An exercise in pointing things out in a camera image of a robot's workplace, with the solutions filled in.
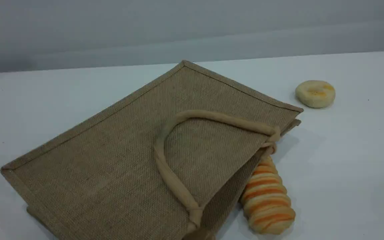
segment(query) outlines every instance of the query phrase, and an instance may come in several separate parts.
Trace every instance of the bag handle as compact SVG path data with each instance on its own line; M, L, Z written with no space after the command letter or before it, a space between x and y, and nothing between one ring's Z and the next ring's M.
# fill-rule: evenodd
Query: bag handle
M189 190L183 185L180 179L168 166L166 157L164 155L164 142L170 132L177 124L180 124L189 118L204 118L215 122L225 123L241 129L249 130L252 132L261 133L270 136L262 147L272 147L273 154L276 151L275 142L280 139L279 127L271 127L265 123L256 123L247 121L241 118L228 116L218 112L205 111L205 110L187 110L177 113L174 117L169 119L162 127L157 135L154 143L154 156L157 163L158 171L163 178L163 181L177 197L177 199L186 207L189 212L188 233L195 231L201 226L201 217L205 206L199 206L195 201Z

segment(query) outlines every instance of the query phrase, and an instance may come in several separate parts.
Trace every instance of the striped bread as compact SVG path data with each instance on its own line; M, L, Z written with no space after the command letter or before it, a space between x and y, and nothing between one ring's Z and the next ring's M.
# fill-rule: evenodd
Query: striped bread
M254 170L241 203L250 227L259 234L281 234L296 217L270 156L262 159Z

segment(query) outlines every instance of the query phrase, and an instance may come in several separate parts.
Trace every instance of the gray backdrop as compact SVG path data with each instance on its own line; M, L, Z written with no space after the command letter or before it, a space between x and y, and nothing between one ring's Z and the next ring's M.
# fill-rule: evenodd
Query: gray backdrop
M0 0L0 71L384 51L384 0Z

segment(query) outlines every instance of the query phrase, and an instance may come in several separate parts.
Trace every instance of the jute bag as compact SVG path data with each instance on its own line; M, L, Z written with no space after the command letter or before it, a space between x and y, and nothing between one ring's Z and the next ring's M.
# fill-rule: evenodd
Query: jute bag
M302 111L183 61L1 173L61 240L211 239Z

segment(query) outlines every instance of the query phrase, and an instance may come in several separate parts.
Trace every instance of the white table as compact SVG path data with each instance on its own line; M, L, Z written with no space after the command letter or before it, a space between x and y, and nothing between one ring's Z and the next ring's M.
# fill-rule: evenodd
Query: white table
M198 64L305 108L273 156L297 212L294 226L256 236L237 208L218 239L384 239L384 52ZM0 73L0 167L174 65ZM334 85L334 105L314 110L294 99L310 79ZM0 175L0 240L53 239L25 208Z

